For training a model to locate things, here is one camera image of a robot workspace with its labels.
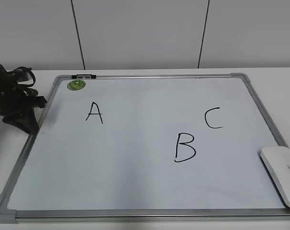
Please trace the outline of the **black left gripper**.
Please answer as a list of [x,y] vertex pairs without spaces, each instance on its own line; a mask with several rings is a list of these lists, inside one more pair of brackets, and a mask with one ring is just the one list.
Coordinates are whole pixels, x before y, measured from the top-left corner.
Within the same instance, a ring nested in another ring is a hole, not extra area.
[[4,116],[2,121],[27,134],[36,134],[39,125],[34,112],[22,111],[28,108],[45,108],[47,104],[47,100],[38,96],[38,91],[31,88],[35,82],[31,69],[0,69],[0,115]]

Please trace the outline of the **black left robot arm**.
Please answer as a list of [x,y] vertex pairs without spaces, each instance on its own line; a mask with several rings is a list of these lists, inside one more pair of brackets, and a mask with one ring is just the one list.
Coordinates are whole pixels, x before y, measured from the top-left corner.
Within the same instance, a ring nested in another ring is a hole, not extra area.
[[38,91],[33,89],[36,82],[31,68],[18,67],[7,71],[0,64],[0,116],[6,124],[17,127],[27,134],[36,134],[39,125],[34,108],[45,108],[47,103]]

